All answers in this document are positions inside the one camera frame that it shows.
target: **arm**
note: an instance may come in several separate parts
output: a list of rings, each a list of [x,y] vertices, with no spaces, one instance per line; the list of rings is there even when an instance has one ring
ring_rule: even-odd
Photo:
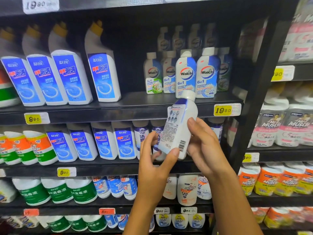
[[[176,163],[179,149],[174,148],[167,154],[159,167],[153,166],[161,152],[151,153],[151,146],[157,143],[157,133],[151,132],[140,146],[138,191],[124,229],[123,235],[147,235],[153,212],[161,200],[168,174]]]
[[[190,118],[188,128],[194,135],[188,152],[209,181],[219,234],[263,235],[215,133],[199,118]]]

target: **person's right hand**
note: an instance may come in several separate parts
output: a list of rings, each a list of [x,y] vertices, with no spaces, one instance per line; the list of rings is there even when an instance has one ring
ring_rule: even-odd
[[[219,144],[216,134],[200,118],[189,118],[188,128],[193,136],[187,148],[194,163],[205,177],[232,170]]]

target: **green label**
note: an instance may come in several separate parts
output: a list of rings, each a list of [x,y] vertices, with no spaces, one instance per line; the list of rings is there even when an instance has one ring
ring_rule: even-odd
[[[38,158],[38,161],[39,162],[46,162],[46,161],[49,161],[53,158],[55,158],[57,155],[55,154],[54,150],[50,150],[50,151],[47,151],[45,153],[42,153],[40,154],[40,152],[38,152],[38,154],[36,154],[37,158]]]
[[[103,216],[94,222],[86,222],[86,224],[91,232],[99,232],[106,228],[106,221]]]
[[[53,202],[61,202],[67,200],[72,197],[71,190],[64,183],[63,185],[54,187],[54,188],[46,188],[49,195],[52,198]]]
[[[37,205],[50,197],[41,183],[30,189],[19,190],[19,192],[24,197],[26,204],[28,205]]]
[[[0,89],[0,101],[17,98],[18,95],[14,87]]]
[[[96,188],[91,181],[88,185],[78,188],[78,189],[72,189],[72,194],[74,197],[74,200],[77,203],[87,202],[92,200],[94,197],[97,196]]]
[[[14,149],[6,150],[4,152],[6,152],[6,153],[5,154],[0,153],[0,156],[3,158],[3,160],[5,162],[11,162],[11,161],[18,159],[18,155],[16,154]]]
[[[70,227],[65,217],[62,217],[61,219],[55,222],[47,222],[47,224],[51,228],[51,231],[54,233],[59,233],[61,231],[66,230],[68,227]]]
[[[87,228],[87,224],[82,218],[76,221],[69,221],[69,224],[72,226],[72,229],[77,232],[83,231]]]
[[[18,154],[23,162],[27,162],[36,158],[33,151],[29,151],[28,153]]]

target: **hand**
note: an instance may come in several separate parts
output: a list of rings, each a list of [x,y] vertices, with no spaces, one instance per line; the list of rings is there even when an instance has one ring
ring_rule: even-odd
[[[232,170],[213,130],[200,118],[189,118],[187,125],[193,135],[187,151],[205,177]]]
[[[152,131],[140,145],[136,200],[138,199],[142,206],[151,206],[151,209],[155,209],[161,200],[168,175],[179,155],[179,149],[174,148],[159,167],[153,166],[154,159],[161,155],[161,151],[151,155],[151,146],[157,143],[157,136],[157,133]]]

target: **price tag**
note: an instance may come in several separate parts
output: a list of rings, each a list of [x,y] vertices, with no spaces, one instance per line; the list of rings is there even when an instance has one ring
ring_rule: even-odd
[[[24,216],[39,216],[39,209],[24,209]]]
[[[153,214],[170,214],[170,208],[156,208]]]
[[[76,176],[76,167],[58,167],[58,177]]]
[[[276,66],[272,81],[291,81],[295,74],[295,66]]]
[[[50,124],[47,112],[25,113],[26,124]]]
[[[258,162],[260,153],[246,153],[242,162]]]
[[[214,105],[214,116],[237,116],[240,114],[240,103]]]
[[[6,177],[4,169],[0,169],[0,177]]]
[[[115,208],[100,208],[100,215],[115,215]]]
[[[53,12],[60,9],[59,0],[22,0],[23,12],[27,15]]]
[[[182,214],[196,214],[198,212],[197,207],[182,207],[180,212]]]

